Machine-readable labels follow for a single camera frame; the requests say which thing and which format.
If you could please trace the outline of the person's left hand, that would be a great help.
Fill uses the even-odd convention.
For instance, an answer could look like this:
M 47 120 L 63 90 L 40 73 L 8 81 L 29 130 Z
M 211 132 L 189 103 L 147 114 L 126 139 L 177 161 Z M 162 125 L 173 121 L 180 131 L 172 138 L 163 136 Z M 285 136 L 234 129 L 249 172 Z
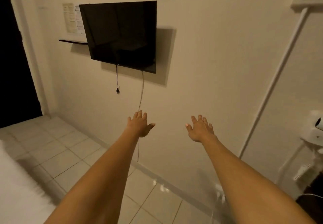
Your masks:
M 137 112 L 135 112 L 131 117 L 131 122 L 127 122 L 126 131 L 136 135 L 138 138 L 143 138 L 149 134 L 149 132 L 146 132 L 148 124 L 147 113 L 142 112 L 142 118 L 137 118 Z

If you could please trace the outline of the dark small wall shelf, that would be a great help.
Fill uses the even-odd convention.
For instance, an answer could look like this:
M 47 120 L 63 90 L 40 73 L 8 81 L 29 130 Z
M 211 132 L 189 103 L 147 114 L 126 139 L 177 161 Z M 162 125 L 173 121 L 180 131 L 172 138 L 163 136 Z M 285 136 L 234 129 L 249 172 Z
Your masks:
M 88 45 L 87 42 L 82 42 L 82 41 L 65 40 L 65 39 L 59 39 L 58 41 L 59 42 L 65 42 L 65 43 L 77 44 L 77 45 Z

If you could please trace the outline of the person's left forearm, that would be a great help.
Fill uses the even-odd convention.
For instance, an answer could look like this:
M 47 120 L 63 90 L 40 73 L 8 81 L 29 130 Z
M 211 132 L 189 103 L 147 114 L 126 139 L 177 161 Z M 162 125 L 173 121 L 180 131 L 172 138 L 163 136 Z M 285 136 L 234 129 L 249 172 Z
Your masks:
M 117 224 L 139 133 L 126 128 L 44 224 Z

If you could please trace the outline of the white wall-mounted hair dryer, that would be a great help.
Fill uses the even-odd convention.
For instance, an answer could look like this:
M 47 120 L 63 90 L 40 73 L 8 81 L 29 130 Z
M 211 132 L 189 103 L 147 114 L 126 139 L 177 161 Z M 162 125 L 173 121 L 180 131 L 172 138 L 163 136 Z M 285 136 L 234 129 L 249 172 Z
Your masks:
M 317 153 L 323 155 L 323 111 L 309 112 L 303 123 L 300 138 Z

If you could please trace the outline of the white bed sheet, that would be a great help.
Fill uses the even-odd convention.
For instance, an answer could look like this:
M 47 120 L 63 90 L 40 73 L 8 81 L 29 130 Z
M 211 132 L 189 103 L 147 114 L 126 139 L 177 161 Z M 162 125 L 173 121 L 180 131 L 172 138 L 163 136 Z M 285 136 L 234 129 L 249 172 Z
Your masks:
M 0 224 L 44 224 L 56 206 L 0 140 Z

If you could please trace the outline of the person's right hand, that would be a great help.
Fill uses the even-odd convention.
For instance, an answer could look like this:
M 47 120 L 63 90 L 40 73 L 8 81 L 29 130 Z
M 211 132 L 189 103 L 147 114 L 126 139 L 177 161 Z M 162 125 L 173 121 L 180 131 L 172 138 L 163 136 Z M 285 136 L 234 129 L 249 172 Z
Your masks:
M 189 137 L 191 140 L 198 142 L 198 143 L 204 143 L 208 140 L 212 140 L 216 138 L 215 133 L 209 131 L 209 123 L 206 117 L 203 116 L 203 123 L 198 122 L 198 116 L 191 116 L 192 124 L 194 126 L 195 132 L 192 134 L 189 134 Z

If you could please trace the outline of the paper notice on wall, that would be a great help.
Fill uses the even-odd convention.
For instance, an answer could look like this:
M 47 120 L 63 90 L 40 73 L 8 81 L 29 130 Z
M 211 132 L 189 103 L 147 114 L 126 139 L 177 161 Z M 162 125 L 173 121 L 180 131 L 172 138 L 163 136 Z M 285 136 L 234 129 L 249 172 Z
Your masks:
M 83 25 L 80 5 L 75 5 L 74 3 L 63 3 L 62 7 L 67 33 L 85 36 L 85 28 Z

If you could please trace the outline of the person's right forearm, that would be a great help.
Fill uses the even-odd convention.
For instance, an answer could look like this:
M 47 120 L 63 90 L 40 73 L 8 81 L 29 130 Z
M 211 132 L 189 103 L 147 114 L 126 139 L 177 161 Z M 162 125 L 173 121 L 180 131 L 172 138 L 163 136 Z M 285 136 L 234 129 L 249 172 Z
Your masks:
M 215 135 L 200 141 L 237 224 L 316 224 L 289 195 L 236 157 Z

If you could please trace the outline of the black wall-mounted television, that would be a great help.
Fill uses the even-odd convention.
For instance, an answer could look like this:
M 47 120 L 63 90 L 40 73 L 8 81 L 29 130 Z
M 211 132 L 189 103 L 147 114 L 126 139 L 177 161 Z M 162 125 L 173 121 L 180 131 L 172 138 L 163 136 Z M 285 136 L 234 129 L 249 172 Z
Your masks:
M 157 1 L 79 5 L 91 59 L 156 73 Z

